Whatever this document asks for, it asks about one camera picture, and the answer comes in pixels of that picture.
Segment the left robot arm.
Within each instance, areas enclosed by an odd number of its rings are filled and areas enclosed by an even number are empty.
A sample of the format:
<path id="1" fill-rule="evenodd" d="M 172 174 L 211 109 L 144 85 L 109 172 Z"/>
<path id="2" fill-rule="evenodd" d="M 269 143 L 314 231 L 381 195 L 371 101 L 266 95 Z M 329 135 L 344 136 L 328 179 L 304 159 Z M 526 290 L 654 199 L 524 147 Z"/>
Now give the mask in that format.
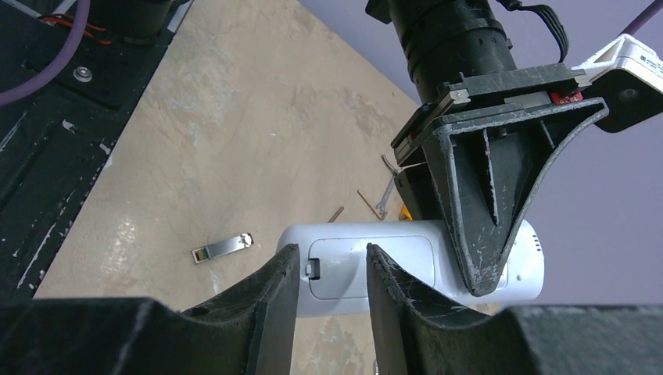
<path id="1" fill-rule="evenodd" d="M 396 189 L 416 220 L 442 220 L 461 279 L 494 292 L 546 172 L 582 130 L 603 119 L 602 98 L 579 92 L 564 63 L 520 69 L 486 1 L 370 1 L 392 24 L 421 107 L 392 140 Z"/>

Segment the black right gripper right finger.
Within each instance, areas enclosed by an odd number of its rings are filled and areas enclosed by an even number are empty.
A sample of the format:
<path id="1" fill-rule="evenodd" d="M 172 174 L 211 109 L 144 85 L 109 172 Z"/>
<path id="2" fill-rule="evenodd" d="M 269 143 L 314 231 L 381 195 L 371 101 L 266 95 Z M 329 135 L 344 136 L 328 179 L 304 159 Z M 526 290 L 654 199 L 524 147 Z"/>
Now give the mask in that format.
<path id="1" fill-rule="evenodd" d="M 367 247 L 381 374 L 659 374 L 659 305 L 520 305 L 494 316 L 447 298 Z"/>

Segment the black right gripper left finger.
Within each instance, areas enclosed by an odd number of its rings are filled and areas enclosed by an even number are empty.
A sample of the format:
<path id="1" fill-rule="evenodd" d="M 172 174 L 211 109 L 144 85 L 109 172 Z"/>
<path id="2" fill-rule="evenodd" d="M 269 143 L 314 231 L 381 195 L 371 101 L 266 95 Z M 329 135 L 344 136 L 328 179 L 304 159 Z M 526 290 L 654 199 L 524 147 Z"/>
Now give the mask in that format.
<path id="1" fill-rule="evenodd" d="M 1 304 L 4 374 L 287 374 L 300 255 L 286 245 L 237 284 L 177 312 L 152 298 Z"/>

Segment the white remote control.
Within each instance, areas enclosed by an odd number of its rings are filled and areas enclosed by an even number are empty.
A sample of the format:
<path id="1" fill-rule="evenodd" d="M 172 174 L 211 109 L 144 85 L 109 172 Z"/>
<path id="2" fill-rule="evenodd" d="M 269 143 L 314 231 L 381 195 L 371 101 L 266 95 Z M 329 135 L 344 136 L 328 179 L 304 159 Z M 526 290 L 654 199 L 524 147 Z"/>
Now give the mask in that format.
<path id="1" fill-rule="evenodd" d="M 368 313 L 369 244 L 460 304 L 529 301 L 543 289 L 544 254 L 528 222 L 520 226 L 496 290 L 482 297 L 464 286 L 450 235 L 439 220 L 297 224 L 285 229 L 278 245 L 299 247 L 299 318 Z"/>

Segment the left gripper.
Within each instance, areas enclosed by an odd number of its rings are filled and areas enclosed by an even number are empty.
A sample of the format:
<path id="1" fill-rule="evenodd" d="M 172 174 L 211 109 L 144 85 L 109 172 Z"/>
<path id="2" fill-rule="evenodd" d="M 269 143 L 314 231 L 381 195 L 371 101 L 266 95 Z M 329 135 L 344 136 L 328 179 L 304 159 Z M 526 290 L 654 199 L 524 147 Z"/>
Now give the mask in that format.
<path id="1" fill-rule="evenodd" d="M 442 213 L 462 280 L 475 297 L 496 290 L 518 229 L 556 158 L 609 113 L 602 98 L 532 108 L 500 104 L 538 91 L 569 94 L 588 84 L 583 68 L 563 63 L 461 76 L 415 110 L 392 140 L 396 160 L 404 161 L 441 116 L 421 144 L 428 165 L 401 170 L 395 185 L 413 220 L 440 220 Z"/>

